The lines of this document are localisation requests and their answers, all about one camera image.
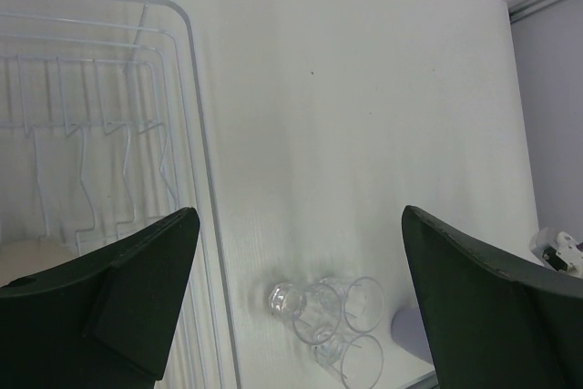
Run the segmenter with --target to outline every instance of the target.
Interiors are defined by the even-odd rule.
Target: gray wall
[[[513,25],[540,227],[583,240],[583,0]]]

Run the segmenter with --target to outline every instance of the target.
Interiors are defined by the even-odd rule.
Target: glass cup
[[[343,320],[355,333],[374,330],[384,316],[384,290],[371,277],[327,277],[321,283],[331,286],[342,299]]]
[[[346,389],[372,389],[383,373],[383,348],[370,334],[335,332],[312,347],[316,362]]]
[[[308,345],[330,340],[342,319],[342,300],[329,285],[320,282],[276,285],[268,298],[271,314]]]

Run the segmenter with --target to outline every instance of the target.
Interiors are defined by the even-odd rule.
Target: white wire rack
[[[0,242],[78,255],[195,205],[160,388],[240,387],[194,39],[169,0],[0,0]]]

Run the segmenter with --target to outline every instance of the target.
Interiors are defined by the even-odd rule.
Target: beige object
[[[0,287],[20,277],[54,268],[75,259],[56,241],[16,241],[0,246]]]

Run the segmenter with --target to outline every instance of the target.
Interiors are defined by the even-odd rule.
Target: dish rack
[[[0,242],[83,255],[195,206],[165,378],[240,387],[195,57],[169,0],[0,0]]]

